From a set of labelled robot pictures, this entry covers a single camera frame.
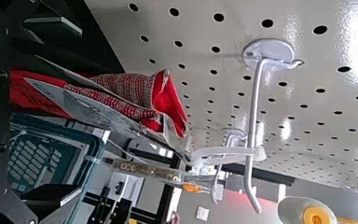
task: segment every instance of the wall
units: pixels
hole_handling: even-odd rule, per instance
[[[183,192],[178,205],[182,223],[281,223],[277,215],[278,184],[254,179],[257,197],[262,202],[263,214],[255,214],[245,194],[224,190],[223,201],[218,205],[211,202],[208,194],[190,194]],[[297,179],[291,188],[286,188],[286,195],[310,197],[327,204],[337,217],[357,220],[358,194],[349,190],[335,189],[305,180]],[[196,219],[198,206],[210,210],[208,222]]]
[[[286,195],[310,197],[325,203],[337,217],[358,218],[358,193],[297,179]]]
[[[208,194],[182,192],[177,212],[181,216],[181,223],[185,224],[281,224],[277,204],[264,199],[260,202],[264,210],[259,216],[254,212],[246,194],[225,189],[223,201],[213,204]],[[210,209],[207,222],[195,218],[199,206]]]

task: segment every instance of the metal bracket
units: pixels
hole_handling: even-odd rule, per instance
[[[248,148],[255,147],[256,119],[260,83],[263,70],[275,72],[293,69],[304,62],[294,60],[294,50],[286,42],[277,39],[260,39],[246,46],[242,51],[242,58],[246,65],[255,70],[254,86],[252,90],[251,112],[249,118]],[[252,191],[252,169],[254,157],[248,156],[245,163],[244,186],[252,207],[260,214],[260,202]]]

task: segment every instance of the fabric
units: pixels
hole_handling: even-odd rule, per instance
[[[70,84],[65,85],[64,88],[68,91],[87,96],[93,100],[103,103],[104,105],[108,105],[128,118],[140,120],[144,126],[155,132],[162,132],[162,126],[159,122],[159,115],[154,110],[143,109],[141,107],[131,105],[125,101],[121,101],[116,97],[100,91],[81,88]]]
[[[16,103],[22,108],[33,111],[43,110],[60,117],[71,119],[65,111],[59,106],[50,101],[49,98],[41,94],[34,87],[32,87],[25,77],[35,78],[37,80],[46,81],[57,86],[64,86],[65,82],[54,78],[45,77],[30,72],[12,69],[10,72],[10,101]]]
[[[186,135],[187,119],[168,70],[152,77],[139,74],[104,74],[92,81],[141,107],[168,115],[180,137]]]
[[[48,84],[64,88],[68,91],[88,96],[93,100],[110,106],[130,119],[140,121],[145,127],[155,132],[162,132],[162,125],[159,121],[159,114],[157,111],[129,104],[99,91],[73,86],[55,77],[47,77],[37,73],[12,68],[10,72],[10,101],[20,105],[21,107],[34,110],[42,109],[54,115],[68,119],[75,119],[71,118],[70,115],[54,104],[54,102],[50,101],[49,98],[28,84],[28,82],[24,79],[25,77],[43,81]]]

